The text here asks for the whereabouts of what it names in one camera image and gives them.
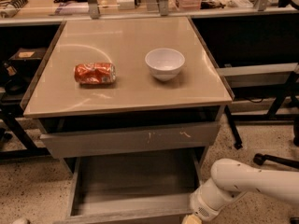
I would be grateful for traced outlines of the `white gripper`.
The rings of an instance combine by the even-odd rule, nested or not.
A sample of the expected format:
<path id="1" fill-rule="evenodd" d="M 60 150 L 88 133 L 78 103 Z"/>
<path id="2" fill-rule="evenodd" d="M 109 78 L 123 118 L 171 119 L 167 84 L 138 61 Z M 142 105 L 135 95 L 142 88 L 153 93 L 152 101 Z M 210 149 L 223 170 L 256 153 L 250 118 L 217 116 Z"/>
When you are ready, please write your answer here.
<path id="1" fill-rule="evenodd" d="M 228 191 L 219 188 L 212 178 L 190 195 L 190 208 L 194 215 L 187 215 L 181 224 L 202 224 L 213 220 L 228 204 L 238 201 L 244 192 Z"/>

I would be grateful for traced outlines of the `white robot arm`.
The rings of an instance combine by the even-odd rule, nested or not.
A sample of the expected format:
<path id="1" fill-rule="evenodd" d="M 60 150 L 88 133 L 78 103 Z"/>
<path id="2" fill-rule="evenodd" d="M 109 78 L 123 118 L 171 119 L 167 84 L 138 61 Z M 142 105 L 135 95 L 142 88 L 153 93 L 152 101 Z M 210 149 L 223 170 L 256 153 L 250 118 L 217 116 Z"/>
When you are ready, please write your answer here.
<path id="1" fill-rule="evenodd" d="M 254 168 L 232 159 L 217 160 L 211 166 L 210 178 L 190 195 L 192 213 L 181 224 L 211 221 L 226 205 L 247 192 L 298 205 L 299 173 Z"/>

